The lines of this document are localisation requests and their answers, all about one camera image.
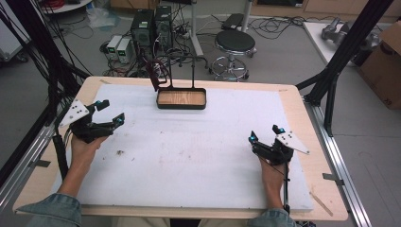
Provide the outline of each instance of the black metal post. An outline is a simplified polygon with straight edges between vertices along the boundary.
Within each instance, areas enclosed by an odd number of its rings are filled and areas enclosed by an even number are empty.
[[[312,91],[305,96],[305,101],[315,106],[319,106],[324,95],[329,92],[324,114],[324,128],[330,136],[333,136],[331,125],[337,79],[348,61],[357,53],[360,44],[366,39],[383,16],[384,12],[392,4],[392,1],[393,0],[369,0],[346,35],[344,41],[340,44],[333,58],[321,73],[296,85],[297,88],[301,90],[316,83]]]

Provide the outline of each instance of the brown box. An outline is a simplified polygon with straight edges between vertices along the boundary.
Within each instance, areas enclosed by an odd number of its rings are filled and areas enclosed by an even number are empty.
[[[401,110],[401,22],[382,31],[380,38],[382,43],[358,72],[389,109]]]
[[[118,9],[156,9],[160,0],[112,0],[112,8]]]

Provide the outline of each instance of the gray floor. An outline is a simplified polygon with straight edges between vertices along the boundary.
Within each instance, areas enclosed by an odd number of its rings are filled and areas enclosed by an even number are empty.
[[[85,12],[78,10],[62,15],[61,21],[71,23],[82,19]],[[199,19],[199,28],[212,17]],[[107,70],[107,61],[99,47],[109,41],[113,34],[127,32],[130,19],[117,20],[113,28],[95,28],[86,25],[88,19],[74,24],[74,34],[65,40],[83,64],[94,74],[102,75]],[[210,23],[207,27],[219,27]],[[202,32],[216,33],[216,29]],[[290,26],[275,40],[264,39],[249,30],[256,40],[257,53],[253,58],[241,58],[250,68],[250,77],[244,82],[297,84],[308,79],[324,68],[324,62],[306,32]],[[205,57],[212,61],[222,53],[213,47],[213,37],[199,36]],[[207,70],[197,64],[196,79],[211,80]],[[174,68],[173,77],[190,79],[188,68]],[[47,85],[32,62],[13,61],[0,69],[0,94],[3,108],[0,166],[17,147],[29,127],[39,116],[46,103]],[[310,88],[301,91],[308,93]],[[373,226],[401,226],[401,185],[398,177],[401,160],[401,111],[388,110],[374,92],[358,75],[357,69],[347,67],[338,81],[336,104],[333,118],[333,133],[347,164],[366,212]],[[24,226],[27,216],[12,214],[11,201],[0,214],[1,226]],[[110,226],[109,218],[85,217],[84,226]],[[354,226],[351,218],[342,222],[316,221],[318,226]]]

